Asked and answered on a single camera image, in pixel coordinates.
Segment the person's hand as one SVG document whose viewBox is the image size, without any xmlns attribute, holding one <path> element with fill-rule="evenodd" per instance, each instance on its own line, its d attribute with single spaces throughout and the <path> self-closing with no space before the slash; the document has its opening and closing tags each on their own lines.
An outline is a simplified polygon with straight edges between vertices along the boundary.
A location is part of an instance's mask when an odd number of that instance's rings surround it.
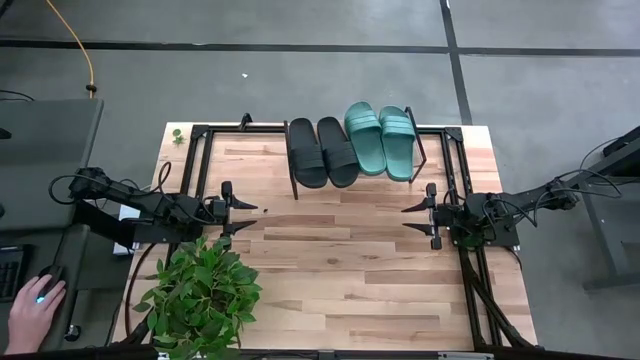
<svg viewBox="0 0 640 360">
<path fill-rule="evenodd" d="M 49 279 L 49 275 L 34 277 L 19 290 L 9 313 L 5 355 L 34 353 L 43 343 L 66 293 L 66 283 L 59 281 L 44 301 L 37 303 L 36 297 Z"/>
</svg>

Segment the green rubber slide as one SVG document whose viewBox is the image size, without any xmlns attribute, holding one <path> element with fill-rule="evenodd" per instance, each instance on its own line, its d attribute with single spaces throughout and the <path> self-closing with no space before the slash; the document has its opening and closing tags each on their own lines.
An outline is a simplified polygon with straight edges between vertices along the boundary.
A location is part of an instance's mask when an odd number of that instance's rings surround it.
<svg viewBox="0 0 640 360">
<path fill-rule="evenodd" d="M 381 141 L 388 176 L 398 182 L 408 182 L 413 174 L 413 150 L 416 139 L 413 123 L 399 107 L 385 106 L 379 112 Z"/>
<path fill-rule="evenodd" d="M 361 171 L 375 176 L 386 170 L 381 141 L 382 127 L 368 102 L 351 105 L 344 115 L 344 127 L 352 143 Z"/>
</svg>

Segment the grey desk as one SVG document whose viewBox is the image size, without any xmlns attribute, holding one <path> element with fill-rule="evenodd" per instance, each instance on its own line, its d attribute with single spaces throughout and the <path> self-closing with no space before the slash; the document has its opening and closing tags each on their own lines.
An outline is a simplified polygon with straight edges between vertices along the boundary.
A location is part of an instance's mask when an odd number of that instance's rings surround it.
<svg viewBox="0 0 640 360">
<path fill-rule="evenodd" d="M 23 245 L 26 282 L 52 264 L 64 267 L 66 296 L 42 349 L 58 350 L 71 325 L 90 229 L 72 223 L 75 208 L 54 202 L 49 184 L 88 165 L 103 113 L 101 100 L 0 103 L 0 247 Z"/>
</svg>

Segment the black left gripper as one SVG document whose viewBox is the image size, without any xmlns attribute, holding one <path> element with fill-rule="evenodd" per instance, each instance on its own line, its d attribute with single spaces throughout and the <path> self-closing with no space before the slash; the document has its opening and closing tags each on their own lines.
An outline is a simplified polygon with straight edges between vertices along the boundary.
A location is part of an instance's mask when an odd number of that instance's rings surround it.
<svg viewBox="0 0 640 360">
<path fill-rule="evenodd" d="M 252 205 L 238 200 L 233 195 L 233 186 L 230 181 L 221 183 L 221 194 L 208 196 L 201 200 L 201 215 L 207 225 L 222 227 L 221 235 L 231 237 L 238 231 L 256 223 L 256 220 L 231 222 L 231 208 L 239 210 L 254 210 L 256 205 Z"/>
</svg>

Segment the black side stand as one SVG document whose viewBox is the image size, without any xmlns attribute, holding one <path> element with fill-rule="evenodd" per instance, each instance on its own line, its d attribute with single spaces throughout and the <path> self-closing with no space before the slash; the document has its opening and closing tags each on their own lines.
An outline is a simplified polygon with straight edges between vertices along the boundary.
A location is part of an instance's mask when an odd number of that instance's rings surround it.
<svg viewBox="0 0 640 360">
<path fill-rule="evenodd" d="M 566 181 L 582 196 L 607 268 L 587 291 L 640 286 L 640 126 L 601 147 L 598 162 Z"/>
</svg>

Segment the black computer mouse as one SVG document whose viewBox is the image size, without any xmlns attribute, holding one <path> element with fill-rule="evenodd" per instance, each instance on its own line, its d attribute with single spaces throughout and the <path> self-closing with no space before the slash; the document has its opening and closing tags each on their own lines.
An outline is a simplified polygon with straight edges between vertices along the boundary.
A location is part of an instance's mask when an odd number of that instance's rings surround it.
<svg viewBox="0 0 640 360">
<path fill-rule="evenodd" d="M 42 303 L 46 297 L 46 295 L 53 289 L 53 287 L 64 278 L 64 267 L 61 265 L 52 264 L 44 268 L 39 276 L 43 277 L 46 275 L 50 276 L 49 281 L 44 285 L 44 287 L 38 293 L 36 297 L 37 303 Z"/>
</svg>

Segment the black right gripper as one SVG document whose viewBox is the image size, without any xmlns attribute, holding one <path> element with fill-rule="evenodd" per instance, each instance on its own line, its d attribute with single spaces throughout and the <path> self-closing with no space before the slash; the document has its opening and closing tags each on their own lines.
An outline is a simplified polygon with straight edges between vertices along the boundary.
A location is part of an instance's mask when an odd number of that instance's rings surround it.
<svg viewBox="0 0 640 360">
<path fill-rule="evenodd" d="M 433 250 L 441 250 L 442 240 L 439 233 L 439 225 L 440 225 L 439 215 L 438 215 L 439 210 L 438 210 L 438 202 L 436 199 L 436 195 L 437 195 L 436 184 L 433 182 L 428 183 L 426 185 L 426 197 L 419 204 L 410 206 L 402 210 L 403 213 L 408 213 L 408 212 L 425 211 L 428 209 L 431 225 L 419 224 L 419 223 L 403 223 L 403 226 L 418 230 L 427 237 L 432 235 L 431 248 Z"/>
</svg>

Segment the green leafy potted plant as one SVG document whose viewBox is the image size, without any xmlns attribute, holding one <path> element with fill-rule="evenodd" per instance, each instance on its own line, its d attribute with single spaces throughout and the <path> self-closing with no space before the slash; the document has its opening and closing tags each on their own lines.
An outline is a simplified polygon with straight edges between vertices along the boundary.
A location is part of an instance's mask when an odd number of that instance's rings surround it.
<svg viewBox="0 0 640 360">
<path fill-rule="evenodd" d="M 231 238 L 183 243 L 157 270 L 158 283 L 133 307 L 147 313 L 154 348 L 170 360 L 235 360 L 262 288 Z"/>
</svg>

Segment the black rubber slide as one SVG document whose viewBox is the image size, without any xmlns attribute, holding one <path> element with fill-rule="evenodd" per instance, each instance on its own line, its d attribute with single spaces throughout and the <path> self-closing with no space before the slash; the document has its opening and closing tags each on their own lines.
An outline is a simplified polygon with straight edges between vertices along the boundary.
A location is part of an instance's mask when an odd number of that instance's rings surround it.
<svg viewBox="0 0 640 360">
<path fill-rule="evenodd" d="M 349 187 L 360 173 L 351 141 L 334 117 L 320 119 L 316 129 L 329 180 L 336 188 Z"/>
<path fill-rule="evenodd" d="M 289 124 L 290 157 L 295 179 L 301 185 L 317 189 L 328 180 L 322 149 L 311 121 L 296 118 Z"/>
</svg>

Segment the black keyboard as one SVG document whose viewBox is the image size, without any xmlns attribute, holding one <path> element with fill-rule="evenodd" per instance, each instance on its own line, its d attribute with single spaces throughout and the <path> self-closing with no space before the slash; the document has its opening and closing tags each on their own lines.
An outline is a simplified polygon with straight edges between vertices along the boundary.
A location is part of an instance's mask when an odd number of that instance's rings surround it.
<svg viewBox="0 0 640 360">
<path fill-rule="evenodd" d="M 22 280 L 24 262 L 23 245 L 0 247 L 0 303 L 15 298 Z"/>
</svg>

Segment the white box under arm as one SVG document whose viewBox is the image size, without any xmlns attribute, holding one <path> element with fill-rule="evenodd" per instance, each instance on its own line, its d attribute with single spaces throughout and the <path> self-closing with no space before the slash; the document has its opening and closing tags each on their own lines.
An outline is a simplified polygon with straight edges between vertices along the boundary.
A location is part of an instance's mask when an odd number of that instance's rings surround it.
<svg viewBox="0 0 640 360">
<path fill-rule="evenodd" d="M 124 220 L 126 218 L 137 219 L 140 216 L 140 211 L 125 205 L 120 206 L 119 219 Z M 115 243 L 113 247 L 113 254 L 116 256 L 133 255 L 136 250 L 140 248 L 140 244 L 134 242 L 130 247 L 122 246 Z"/>
</svg>

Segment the black aluminium table frame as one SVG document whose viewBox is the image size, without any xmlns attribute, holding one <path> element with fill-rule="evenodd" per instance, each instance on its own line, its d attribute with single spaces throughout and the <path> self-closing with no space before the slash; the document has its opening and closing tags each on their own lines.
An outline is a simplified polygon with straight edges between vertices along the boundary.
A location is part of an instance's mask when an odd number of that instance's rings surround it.
<svg viewBox="0 0 640 360">
<path fill-rule="evenodd" d="M 256 220 L 233 240 L 262 288 L 256 321 L 241 335 L 246 355 L 343 360 L 472 349 L 457 248 L 442 231 L 442 249 L 433 250 L 427 236 L 403 226 L 427 214 L 402 210 L 431 182 L 439 200 L 450 185 L 465 195 L 497 192 L 501 182 L 486 127 L 423 128 L 427 160 L 414 183 L 362 176 L 344 189 L 300 186 L 295 199 L 282 125 L 166 126 L 158 160 L 173 166 L 167 190 L 212 195 L 228 180 L 257 206 L 233 214 Z"/>
</svg>

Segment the wooden shelf with black frame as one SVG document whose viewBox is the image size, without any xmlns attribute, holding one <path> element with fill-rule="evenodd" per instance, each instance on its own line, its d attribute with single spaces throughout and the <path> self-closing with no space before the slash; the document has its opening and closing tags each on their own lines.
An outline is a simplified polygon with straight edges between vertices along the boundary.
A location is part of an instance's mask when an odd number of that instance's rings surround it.
<svg viewBox="0 0 640 360">
<path fill-rule="evenodd" d="M 408 115 L 408 117 L 410 118 L 411 122 L 413 123 L 413 128 L 415 130 L 416 139 L 414 141 L 414 150 L 413 150 L 413 174 L 412 174 L 412 178 L 408 182 L 399 182 L 399 183 L 412 184 L 417 180 L 418 176 L 421 174 L 424 166 L 426 165 L 427 155 L 426 155 L 426 150 L 425 150 L 425 147 L 424 147 L 424 144 L 423 144 L 423 141 L 422 141 L 422 137 L 427 134 L 427 130 L 418 125 L 418 123 L 416 122 L 416 118 L 415 118 L 413 109 L 411 107 L 407 106 L 407 107 L 403 108 L 402 110 Z M 347 138 L 349 139 L 349 137 L 347 135 L 347 132 L 345 130 L 345 127 L 344 127 L 344 118 L 341 119 L 341 120 L 339 120 L 339 119 L 337 119 L 337 120 L 340 123 L 340 125 L 342 126 Z M 291 151 L 290 143 L 289 143 L 289 124 L 291 123 L 291 121 L 286 121 L 286 122 L 283 123 L 283 132 L 284 132 L 284 138 L 285 138 L 285 144 L 286 144 L 286 157 L 287 157 L 288 176 L 289 176 L 289 179 L 290 179 L 293 196 L 294 196 L 295 199 L 298 199 L 299 198 L 299 190 L 298 190 L 298 188 L 300 186 L 302 186 L 304 188 L 307 188 L 307 187 L 301 185 L 295 179 L 294 174 L 293 174 L 293 165 L 291 163 L 291 160 L 289 159 L 290 151 Z M 318 141 L 318 143 L 320 145 L 320 142 L 319 142 L 319 139 L 318 139 L 318 135 L 317 135 L 317 129 L 316 129 L 318 121 L 315 122 L 315 123 L 313 123 L 313 122 L 311 122 L 311 123 L 312 123 L 314 131 L 315 131 L 316 139 L 317 139 L 317 141 Z M 385 176 L 388 177 L 388 179 L 392 180 L 387 174 L 387 163 L 386 163 L 386 170 L 383 173 L 379 174 L 379 175 L 385 175 Z M 326 185 L 328 185 L 328 184 L 334 186 L 331 183 L 331 181 L 329 180 L 329 178 L 327 180 Z"/>
</svg>

